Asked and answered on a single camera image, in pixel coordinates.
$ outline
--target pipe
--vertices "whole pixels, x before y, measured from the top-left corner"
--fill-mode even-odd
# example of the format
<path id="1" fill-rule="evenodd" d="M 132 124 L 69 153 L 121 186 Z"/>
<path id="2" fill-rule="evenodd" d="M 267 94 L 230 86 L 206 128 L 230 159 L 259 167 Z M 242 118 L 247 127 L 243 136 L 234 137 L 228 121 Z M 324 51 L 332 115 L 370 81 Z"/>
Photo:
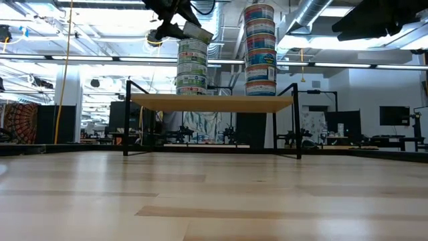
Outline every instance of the pipe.
<path id="1" fill-rule="evenodd" d="M 290 24 L 287 24 L 286 34 L 293 31 L 311 33 L 312 24 L 331 2 L 333 0 L 303 0 L 298 9 L 293 12 L 294 19 L 290 21 Z"/>

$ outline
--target computer monitor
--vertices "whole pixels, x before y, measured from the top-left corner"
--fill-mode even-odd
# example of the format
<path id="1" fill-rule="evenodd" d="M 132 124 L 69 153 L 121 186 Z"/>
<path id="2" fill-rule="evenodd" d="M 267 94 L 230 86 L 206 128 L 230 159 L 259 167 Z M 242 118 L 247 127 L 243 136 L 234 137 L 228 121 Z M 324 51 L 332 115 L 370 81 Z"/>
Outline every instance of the computer monitor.
<path id="1" fill-rule="evenodd" d="M 410 107 L 408 106 L 380 106 L 381 126 L 409 126 Z"/>
<path id="2" fill-rule="evenodd" d="M 338 124 L 344 125 L 344 135 L 353 141 L 361 138 L 361 114 L 356 111 L 338 111 L 326 113 L 327 129 L 337 133 Z"/>

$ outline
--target white wall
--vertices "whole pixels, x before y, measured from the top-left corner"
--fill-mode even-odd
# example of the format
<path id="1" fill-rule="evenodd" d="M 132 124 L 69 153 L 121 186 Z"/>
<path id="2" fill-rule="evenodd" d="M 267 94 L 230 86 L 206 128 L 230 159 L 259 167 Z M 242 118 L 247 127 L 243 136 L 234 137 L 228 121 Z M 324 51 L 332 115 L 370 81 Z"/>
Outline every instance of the white wall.
<path id="1" fill-rule="evenodd" d="M 415 56 L 407 64 L 420 63 Z M 329 88 L 338 91 L 339 110 L 361 111 L 362 133 L 371 137 L 395 134 L 394 127 L 380 126 L 380 106 L 410 106 L 411 111 L 415 107 L 423 106 L 420 83 L 420 71 L 351 69 L 331 77 Z M 413 137 L 411 126 L 396 129 L 398 135 Z"/>

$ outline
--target wooden floor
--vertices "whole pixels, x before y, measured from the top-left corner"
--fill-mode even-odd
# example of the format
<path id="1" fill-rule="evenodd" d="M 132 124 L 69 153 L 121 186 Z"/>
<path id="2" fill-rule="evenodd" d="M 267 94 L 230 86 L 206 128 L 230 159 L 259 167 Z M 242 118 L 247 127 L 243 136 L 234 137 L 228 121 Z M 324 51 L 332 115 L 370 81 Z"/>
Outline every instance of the wooden floor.
<path id="1" fill-rule="evenodd" d="M 428 165 L 119 152 L 0 159 L 0 240 L 428 240 Z"/>

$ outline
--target yellow cable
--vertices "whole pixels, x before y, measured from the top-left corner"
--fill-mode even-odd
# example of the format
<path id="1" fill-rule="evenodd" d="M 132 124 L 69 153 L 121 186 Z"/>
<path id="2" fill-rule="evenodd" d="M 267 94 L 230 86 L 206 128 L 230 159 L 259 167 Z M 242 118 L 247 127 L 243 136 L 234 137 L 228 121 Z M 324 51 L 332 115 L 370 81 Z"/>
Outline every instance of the yellow cable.
<path id="1" fill-rule="evenodd" d="M 58 142 L 58 127 L 60 125 L 60 117 L 62 110 L 62 100 L 64 97 L 64 89 L 66 87 L 66 78 L 67 78 L 67 70 L 68 70 L 68 57 L 70 56 L 70 33 L 72 32 L 72 14 L 73 13 L 73 0 L 70 2 L 70 18 L 68 19 L 68 39 L 67 39 L 67 57 L 66 57 L 66 65 L 64 67 L 64 78 L 62 79 L 62 89 L 61 89 L 61 97 L 60 97 L 60 107 L 58 108 L 58 116 L 56 117 L 56 125 L 55 125 L 55 141 L 54 144 Z"/>
<path id="2" fill-rule="evenodd" d="M 17 44 L 17 43 L 19 43 L 21 40 L 23 40 L 23 39 L 24 39 L 24 37 L 25 37 L 25 28 L 23 28 L 23 29 L 22 29 L 22 36 L 21 36 L 17 41 L 15 41 L 15 42 L 8 43 L 7 41 L 9 40 L 9 37 L 6 37 L 5 42 L 4 42 L 4 43 L 0 43 L 0 44 L 3 44 L 3 45 L 4 45 L 4 46 L 3 46 L 3 54 L 6 52 L 6 46 L 9 46 L 9 45 L 12 45 L 12 44 Z"/>
<path id="3" fill-rule="evenodd" d="M 6 46 L 7 46 L 7 42 L 8 41 L 9 41 L 9 37 L 6 37 L 6 40 L 5 40 L 5 43 L 4 43 L 4 46 L 3 46 L 3 53 L 6 52 Z"/>

